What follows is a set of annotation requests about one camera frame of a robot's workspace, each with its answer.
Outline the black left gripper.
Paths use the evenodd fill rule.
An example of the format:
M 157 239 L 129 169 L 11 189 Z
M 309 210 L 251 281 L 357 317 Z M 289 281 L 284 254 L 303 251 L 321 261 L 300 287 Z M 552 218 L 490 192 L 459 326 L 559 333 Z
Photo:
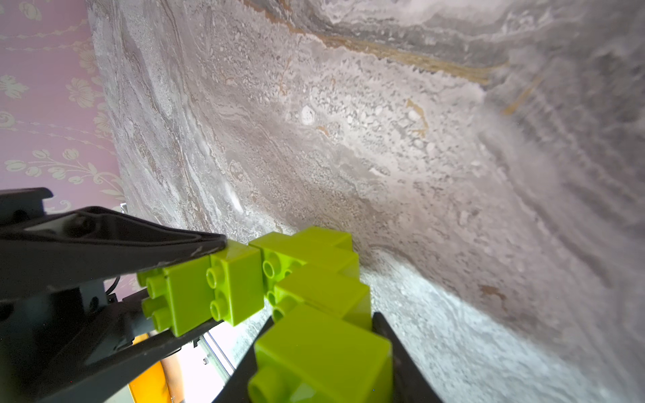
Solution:
M 51 196 L 1 193 L 1 400 L 104 402 L 218 322 L 134 344 L 153 323 L 140 302 L 110 304 L 102 280 L 214 254 L 227 238 L 106 208 L 45 215 Z

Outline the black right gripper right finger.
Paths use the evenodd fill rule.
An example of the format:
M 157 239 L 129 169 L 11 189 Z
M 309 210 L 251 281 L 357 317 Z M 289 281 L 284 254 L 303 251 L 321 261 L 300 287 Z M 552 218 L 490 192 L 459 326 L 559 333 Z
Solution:
M 373 314 L 372 327 L 374 333 L 388 339 L 392 345 L 393 401 L 399 403 L 443 403 L 381 312 Z

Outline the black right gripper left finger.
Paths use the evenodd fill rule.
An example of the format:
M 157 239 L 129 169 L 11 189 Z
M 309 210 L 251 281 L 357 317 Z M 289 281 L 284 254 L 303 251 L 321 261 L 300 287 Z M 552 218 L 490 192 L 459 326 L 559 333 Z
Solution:
M 268 318 L 245 353 L 240 365 L 213 400 L 213 403 L 251 403 L 248 384 L 258 369 L 255 358 L 255 342 L 273 325 L 273 319 Z

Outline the long green lego brick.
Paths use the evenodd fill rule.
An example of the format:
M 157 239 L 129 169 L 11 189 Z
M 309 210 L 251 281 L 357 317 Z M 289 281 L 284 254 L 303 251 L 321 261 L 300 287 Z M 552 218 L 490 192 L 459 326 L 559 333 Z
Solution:
M 294 235 L 268 233 L 250 242 L 260 250 L 265 297 L 279 322 L 299 305 L 372 329 L 371 290 L 359 280 L 350 233 L 310 227 Z

